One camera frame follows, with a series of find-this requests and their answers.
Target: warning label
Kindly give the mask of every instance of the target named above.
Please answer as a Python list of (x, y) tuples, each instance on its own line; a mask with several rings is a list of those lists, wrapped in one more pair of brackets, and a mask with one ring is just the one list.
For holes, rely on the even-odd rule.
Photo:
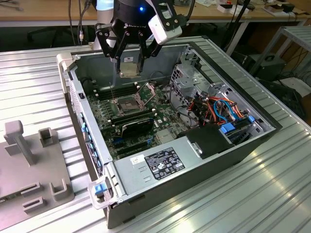
[(145, 160), (157, 180), (161, 180), (185, 168), (173, 147), (146, 156)]

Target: blue connector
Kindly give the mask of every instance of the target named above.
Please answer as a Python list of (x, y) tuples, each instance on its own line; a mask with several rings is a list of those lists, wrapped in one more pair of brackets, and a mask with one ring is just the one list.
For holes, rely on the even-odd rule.
[(221, 131), (223, 133), (227, 133), (231, 130), (234, 130), (235, 127), (231, 124), (231, 123), (226, 123), (226, 124), (223, 124), (221, 127), (220, 127)]
[(107, 190), (107, 185), (105, 183), (100, 183), (95, 186), (95, 195), (100, 196)]
[(248, 116), (248, 119), (251, 123), (253, 123), (255, 121), (255, 118), (253, 116)]

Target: cable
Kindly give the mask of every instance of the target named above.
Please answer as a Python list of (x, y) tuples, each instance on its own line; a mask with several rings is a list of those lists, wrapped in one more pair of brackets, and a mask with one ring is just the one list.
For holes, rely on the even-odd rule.
[(79, 17), (81, 18), (81, 2), (80, 0), (78, 0), (78, 4), (79, 4)]
[(195, 0), (192, 0), (190, 8), (189, 8), (189, 11), (188, 11), (188, 14), (187, 14), (187, 21), (190, 19), (190, 16), (191, 16), (191, 14), (193, 12), (194, 4), (195, 4)]
[(228, 31), (225, 33), (223, 42), (222, 42), (222, 44), (221, 44), (221, 49), (224, 49), (224, 48), (227, 46), (227, 41), (228, 41), (228, 39), (230, 38), (230, 35), (231, 35), (231, 34), (234, 35), (234, 34), (237, 32), (237, 30), (238, 30), (238, 28), (239, 28), (239, 21), (240, 21), (242, 15), (243, 15), (243, 13), (244, 13), (244, 11), (245, 11), (247, 5), (249, 4), (249, 2), (250, 2), (250, 0), (245, 0), (245, 1), (244, 1), (243, 7), (242, 7), (242, 9), (241, 9), (241, 11), (240, 11), (238, 17), (236, 18), (236, 20), (235, 20), (233, 26), (232, 26), (232, 25), (229, 26), (229, 29), (228, 29)]
[(72, 41), (73, 41), (73, 44), (76, 46), (76, 42), (74, 41), (73, 29), (72, 29), (72, 21), (71, 21), (71, 0), (68, 0), (68, 17), (69, 17), (69, 24), (70, 24)]
[(157, 71), (155, 71), (155, 72), (153, 72), (151, 75), (150, 75), (150, 77), (149, 77), (149, 80), (152, 78), (152, 76), (154, 75), (154, 74), (156, 74), (156, 73), (160, 73), (160, 74), (162, 74), (163, 76), (167, 76), (167, 75), (165, 75), (162, 71), (160, 71), (160, 70), (157, 70)]
[(214, 112), (215, 112), (215, 114), (216, 114), (219, 118), (225, 120), (226, 123), (228, 123), (228, 120), (227, 120), (225, 117), (221, 116), (221, 115), (218, 113), (218, 111), (217, 111), (217, 109), (216, 109), (216, 108), (217, 108), (216, 103), (217, 103), (217, 101), (214, 102)]
[[(301, 56), (301, 55), (296, 55), (296, 56), (292, 57), (287, 63), (289, 63), (290, 61), (292, 61), (293, 59), (295, 59), (296, 57), (299, 57), (299, 56)], [(280, 71), (280, 73), (276, 76), (276, 81), (278, 81), (280, 78), (285, 78), (285, 77), (287, 77), (287, 76), (283, 76), (283, 75), (282, 75), (282, 74), (284, 74), (284, 73), (290, 73), (289, 76), (290, 76), (290, 75), (294, 76), (294, 74), (293, 74), (293, 72), (292, 72), (293, 70), (291, 70), (291, 71), (286, 71), (286, 72), (282, 73), (283, 70), (284, 70), (284, 68), (285, 68), (285, 66), (284, 66), (283, 69)]]
[(181, 115), (186, 116), (186, 117), (188, 117), (190, 120), (194, 120), (195, 122), (197, 122), (198, 120), (194, 119), (193, 117), (188, 116), (187, 114), (184, 114), (184, 113), (178, 111), (178, 110), (172, 105), (172, 102), (171, 102), (171, 99), (172, 99), (172, 88), (173, 88), (173, 85), (171, 85), (171, 87), (170, 87), (170, 99), (169, 99), (169, 100), (170, 100), (170, 105), (171, 105), (171, 107), (172, 107), (175, 111), (179, 112)]
[[(230, 28), (230, 27), (231, 27), (231, 25), (232, 25), (232, 22), (233, 22), (233, 19), (234, 19), (235, 13), (236, 13), (236, 11), (237, 11), (237, 8), (238, 8), (238, 1), (237, 1), (237, 4), (235, 5), (235, 9), (234, 9), (233, 16), (232, 16), (232, 18), (231, 18), (231, 21), (230, 21), (229, 26), (228, 26), (228, 28), (227, 28), (227, 31), (226, 31), (225, 33), (227, 33), (227, 32), (228, 32), (229, 28)], [(234, 35), (235, 35), (235, 33), (233, 33), (233, 35), (232, 35), (232, 37), (231, 37), (231, 40), (230, 40), (230, 43), (231, 43), (231, 41), (233, 40)]]
[(82, 18), (83, 18), (84, 13), (89, 9), (90, 5), (91, 5), (91, 0), (86, 0), (84, 4), (84, 9), (82, 13), (80, 14), (80, 19), (79, 19), (78, 28), (77, 28), (77, 36), (78, 36), (79, 45), (82, 45), (82, 41), (83, 41)]
[(296, 67), (299, 65), (298, 63), (299, 63), (299, 60), (300, 60), (300, 56), (301, 56), (301, 54), (302, 54), (302, 47), (300, 47), (300, 48), (301, 48), (300, 55), (299, 55), (299, 57), (298, 57), (298, 60), (297, 60), (297, 62), (296, 62), (296, 65), (292, 68), (291, 72), (292, 72), (294, 69), (296, 69)]
[(297, 62), (299, 62), (299, 64), (296, 65), (295, 70), (298, 68), (298, 66), (301, 64), (301, 62), (305, 59), (305, 57), (306, 57), (307, 55), (308, 55), (308, 51), (306, 51), (305, 56), (301, 59), (300, 62), (299, 62), (299, 60), (300, 60), (300, 56), (299, 56), (298, 61), (297, 61)]
[(288, 13), (288, 20), (287, 20), (287, 22), (289, 22), (290, 19), (291, 19), (291, 14), (289, 12), (287, 12), (287, 13)]

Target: aluminum table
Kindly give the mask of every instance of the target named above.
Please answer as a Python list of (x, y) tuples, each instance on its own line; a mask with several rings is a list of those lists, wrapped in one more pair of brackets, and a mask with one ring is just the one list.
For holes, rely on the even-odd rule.
[[(175, 42), (186, 42), (179, 38)], [(311, 128), (213, 42), (192, 40), (283, 126), (241, 163), (112, 230), (86, 191), (88, 171), (66, 108), (56, 58), (89, 46), (0, 53), (0, 140), (3, 123), (20, 119), (25, 134), (56, 129), (75, 198), (14, 225), (22, 232), (311, 232)], [(209, 67), (202, 69), (212, 76)]]

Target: black component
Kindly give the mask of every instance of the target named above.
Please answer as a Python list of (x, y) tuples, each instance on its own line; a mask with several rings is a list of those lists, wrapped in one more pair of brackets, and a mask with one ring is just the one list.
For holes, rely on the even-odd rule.
[(137, 150), (137, 149), (142, 148), (142, 147), (145, 147), (145, 146), (147, 146), (147, 145), (148, 145), (148, 142), (147, 142), (147, 141), (146, 141), (146, 142), (137, 143), (137, 144), (135, 144), (135, 145), (133, 145), (133, 146), (130, 146), (130, 147), (127, 147), (127, 148), (123, 148), (123, 149), (119, 150), (119, 151), (117, 152), (117, 154), (128, 153), (128, 152), (130, 152), (130, 151)]
[(137, 92), (137, 88), (135, 85), (125, 85), (121, 87), (115, 87), (107, 90), (97, 90), (98, 99), (99, 100), (110, 100), (112, 98), (118, 98), (121, 96), (128, 96), (135, 94)]
[(153, 116), (153, 114), (154, 113), (152, 112), (152, 109), (148, 109), (148, 110), (141, 111), (138, 113), (133, 113), (130, 115), (121, 116), (121, 117), (118, 117), (115, 119), (111, 119), (111, 123), (113, 125), (121, 125), (121, 124), (125, 124), (127, 122), (130, 122), (130, 121), (133, 121), (133, 120), (138, 120), (138, 119), (142, 119), (145, 117), (151, 117), (151, 116)]
[(222, 6), (225, 9), (231, 9), (233, 7), (232, 4), (220, 4), (220, 6)]
[[(256, 61), (259, 59), (259, 57), (260, 54), (248, 55), (243, 62), (243, 68), (249, 72), (256, 63)], [(286, 62), (283, 59), (270, 53), (262, 61), (253, 76), (267, 81), (273, 81), (276, 79), (279, 73), (282, 72), (285, 65)]]
[(135, 121), (122, 127), (122, 138), (129, 138), (133, 136), (140, 136), (147, 133), (152, 129), (154, 125), (154, 119), (148, 118), (140, 121)]
[(283, 11), (286, 13), (292, 12), (293, 9), (295, 8), (294, 4), (282, 4)]
[(265, 80), (259, 80), (259, 82), (269, 91), (271, 91), (294, 113), (296, 113), (301, 119), (304, 119), (306, 117), (306, 113), (301, 104), (302, 97), (295, 89)]
[(199, 146), (202, 150), (202, 154), (200, 154), (202, 159), (234, 146), (225, 139), (224, 135), (219, 131), (219, 126), (215, 124), (207, 124), (202, 128), (192, 128), (178, 135), (178, 137), (183, 136), (187, 136), (191, 143), (196, 143)]
[(79, 97), (80, 97), (80, 99), (82, 99), (82, 100), (85, 98), (85, 96), (84, 96), (83, 93), (79, 93)]
[(122, 147), (124, 147), (124, 146), (125, 146), (125, 143), (124, 143), (124, 142), (120, 142), (120, 143), (114, 144), (114, 147), (115, 147), (116, 149), (122, 148)]

